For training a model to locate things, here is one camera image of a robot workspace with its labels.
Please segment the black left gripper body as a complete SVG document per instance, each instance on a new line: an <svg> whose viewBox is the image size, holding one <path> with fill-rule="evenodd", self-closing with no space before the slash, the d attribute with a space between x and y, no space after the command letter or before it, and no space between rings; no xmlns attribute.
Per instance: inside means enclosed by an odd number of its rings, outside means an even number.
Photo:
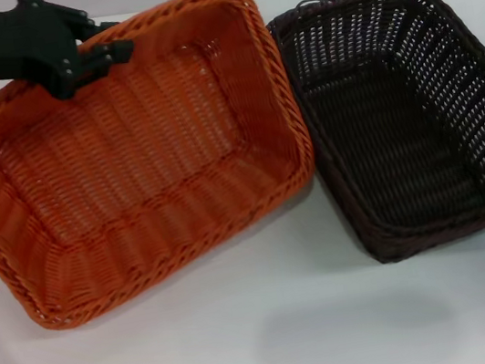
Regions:
<svg viewBox="0 0 485 364"><path fill-rule="evenodd" d="M16 0L13 9L0 12L0 80L27 80L54 98L72 98L83 71L77 42L85 29L78 9Z"/></svg>

